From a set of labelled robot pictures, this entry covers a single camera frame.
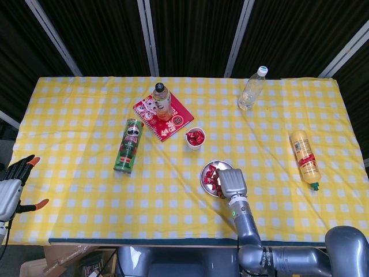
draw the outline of red candy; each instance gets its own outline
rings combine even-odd
[[[213,165],[209,165],[209,169],[207,170],[205,177],[204,177],[204,183],[212,185],[212,191],[217,192],[217,195],[224,199],[224,195],[221,191],[221,186],[218,185],[218,178],[219,178],[219,169],[217,169]]]
[[[198,146],[202,144],[205,140],[205,136],[200,131],[193,131],[191,133],[186,133],[187,140],[193,146]]]
[[[204,184],[212,184],[212,180],[213,180],[213,178],[205,176],[204,177]]]

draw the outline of dark curtain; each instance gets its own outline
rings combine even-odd
[[[150,0],[161,76],[223,77],[241,0]]]
[[[369,1],[256,0],[232,77],[317,77],[369,19]]]
[[[369,158],[369,41],[333,76],[364,159]]]
[[[21,121],[41,76],[71,71],[25,1],[0,1],[0,110]]]
[[[41,0],[85,76],[149,76],[136,0]]]

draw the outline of bottle label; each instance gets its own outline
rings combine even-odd
[[[295,147],[295,152],[299,161],[301,173],[303,175],[318,173],[319,170],[317,166],[317,161],[315,160],[315,156],[311,151],[308,140],[298,140],[293,144],[293,146]]]
[[[155,105],[159,112],[171,110],[171,93],[168,91],[168,96],[165,99],[157,100],[155,99]]]

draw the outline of orange fingertip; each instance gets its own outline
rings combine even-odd
[[[32,160],[30,160],[27,164],[31,164],[32,166],[35,166],[40,161],[40,157],[35,157]]]
[[[40,203],[35,204],[35,206],[36,206],[35,211],[37,211],[38,209],[43,208],[47,203],[48,203],[48,199],[44,199]]]

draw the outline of yellow squeeze bottle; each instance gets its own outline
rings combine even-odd
[[[317,161],[311,151],[309,140],[305,131],[295,131],[290,135],[293,150],[299,162],[302,178],[309,183],[314,190],[318,190],[321,174]]]

